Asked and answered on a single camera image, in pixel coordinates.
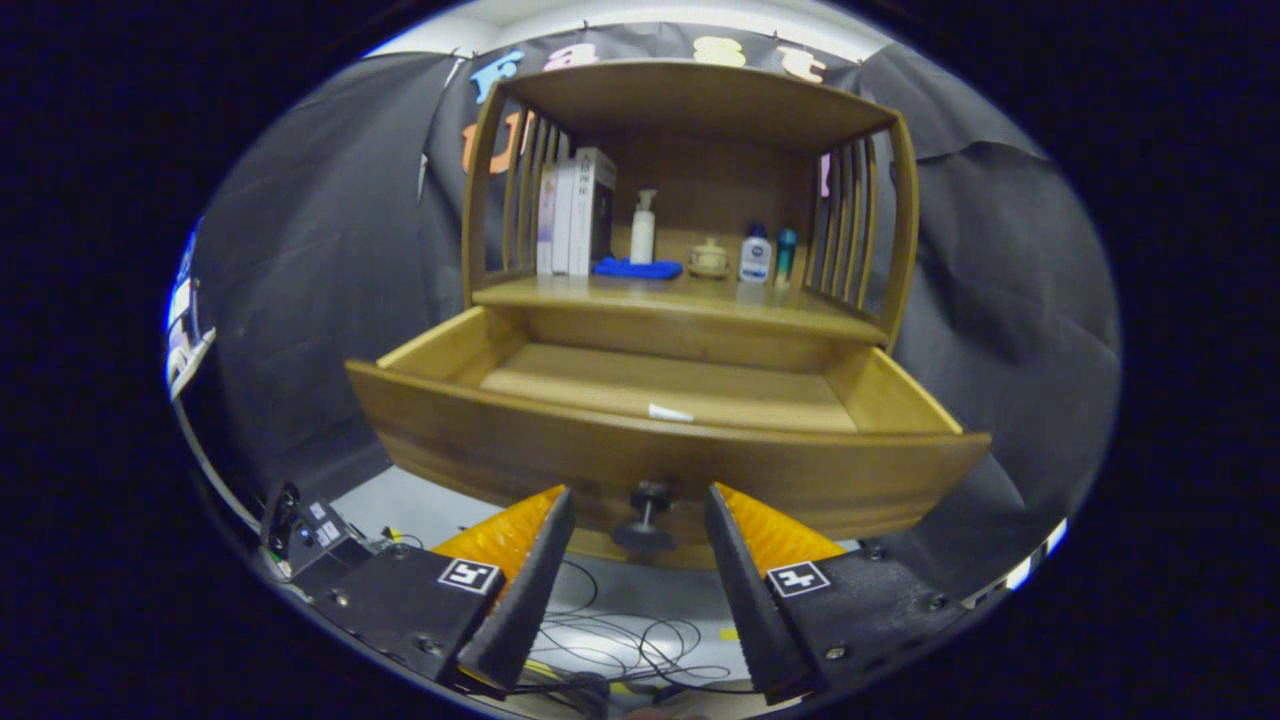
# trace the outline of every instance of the floor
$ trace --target floor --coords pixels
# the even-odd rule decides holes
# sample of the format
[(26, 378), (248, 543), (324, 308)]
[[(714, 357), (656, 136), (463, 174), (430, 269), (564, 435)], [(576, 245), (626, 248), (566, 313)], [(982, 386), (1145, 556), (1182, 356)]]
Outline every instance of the floor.
[[(428, 548), (471, 527), (499, 507), (392, 466), (332, 502), (365, 534), (392, 527), (422, 541)], [(849, 550), (856, 541), (840, 543)], [(672, 680), (690, 685), (746, 680), (749, 674), (732, 615), (712, 570), (644, 568), (568, 553), (556, 579), (543, 632), (530, 660), (616, 678), (664, 666)], [(591, 583), (598, 594), (591, 600)], [(667, 670), (660, 655), (687, 671)], [(666, 684), (646, 679), (648, 684)], [(614, 685), (626, 710), (626, 688)], [(631, 696), (635, 705), (646, 701)]]

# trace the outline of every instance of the shelf board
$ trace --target shelf board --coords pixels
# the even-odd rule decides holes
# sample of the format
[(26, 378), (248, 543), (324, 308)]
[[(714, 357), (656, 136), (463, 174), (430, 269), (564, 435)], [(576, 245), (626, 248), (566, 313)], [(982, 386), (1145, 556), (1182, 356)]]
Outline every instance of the shelf board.
[(650, 404), (698, 424), (852, 433), (852, 419), (820, 374), (529, 343), (481, 389), (648, 418)]
[(823, 85), (751, 68), (617, 60), (502, 81), (502, 88), (570, 135), (672, 135), (745, 141), (800, 155), (895, 122), (896, 114)]
[(744, 325), (791, 329), (883, 346), (886, 336), (870, 316), (795, 286), (692, 278), (673, 281), (614, 277), (527, 275), (477, 290), (472, 301), (488, 306), (608, 310), (636, 315), (686, 316)]

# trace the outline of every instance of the white box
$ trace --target white box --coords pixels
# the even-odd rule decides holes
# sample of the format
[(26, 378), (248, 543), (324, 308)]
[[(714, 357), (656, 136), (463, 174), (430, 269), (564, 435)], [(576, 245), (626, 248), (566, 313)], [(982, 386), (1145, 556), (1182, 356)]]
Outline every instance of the white box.
[(534, 263), (539, 275), (552, 270), (552, 245), (556, 233), (556, 163), (543, 167), (543, 183), (538, 193), (538, 243)]
[(556, 163), (556, 224), (552, 229), (552, 272), (568, 273), (570, 223), (573, 217), (573, 160)]
[(568, 274), (586, 275), (609, 252), (618, 169), (599, 147), (579, 149), (570, 218)]

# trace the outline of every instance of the wooden cabinet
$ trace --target wooden cabinet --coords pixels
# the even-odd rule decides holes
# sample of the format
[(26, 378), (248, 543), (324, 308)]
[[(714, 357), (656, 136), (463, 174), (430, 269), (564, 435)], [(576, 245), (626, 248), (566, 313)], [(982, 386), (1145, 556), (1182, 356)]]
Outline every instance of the wooden cabinet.
[[(566, 483), (571, 550), (616, 559), (625, 553), (608, 533), (632, 519), (630, 491), (667, 475), (676, 503), (658, 523), (680, 548), (655, 561), (709, 568), (710, 482), (829, 537), (869, 537), (913, 525), (987, 451), (988, 436), (963, 432), (886, 354), (918, 218), (901, 115), (759, 70), (603, 63), (497, 85), (470, 167), (493, 155), (508, 104), (512, 140), (527, 141), (504, 181), (500, 252), (485, 252), (490, 179), (468, 176), (468, 309), (376, 364), (347, 364), (398, 465), (503, 506)], [(884, 159), (868, 142), (878, 132), (897, 165), (886, 238), (874, 218)], [(627, 255), (634, 190), (653, 184), (658, 259), (684, 261), (712, 234), (736, 266), (746, 223), (786, 225), (803, 238), (791, 287), (534, 274), (540, 169), (586, 145), (618, 165), (616, 255)], [(823, 155), (829, 201), (819, 202)], [(882, 296), (869, 297), (877, 242), (891, 264)]]

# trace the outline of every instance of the small bottle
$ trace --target small bottle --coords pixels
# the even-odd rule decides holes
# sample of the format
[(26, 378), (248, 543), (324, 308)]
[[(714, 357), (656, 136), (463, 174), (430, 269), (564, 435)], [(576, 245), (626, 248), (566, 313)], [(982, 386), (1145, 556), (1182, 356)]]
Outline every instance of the small bottle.
[(742, 241), (742, 255), (737, 260), (737, 279), (763, 283), (769, 279), (769, 266), (773, 265), (773, 247), (765, 240), (764, 225), (751, 223), (751, 232)]
[(650, 206), (655, 195), (658, 195), (658, 191), (652, 187), (641, 190), (640, 202), (636, 204), (636, 214), (631, 218), (632, 265), (649, 265), (653, 263), (654, 215)]
[(796, 256), (796, 231), (782, 228), (778, 232), (778, 272), (773, 275), (773, 286), (778, 290), (791, 287), (791, 261)]

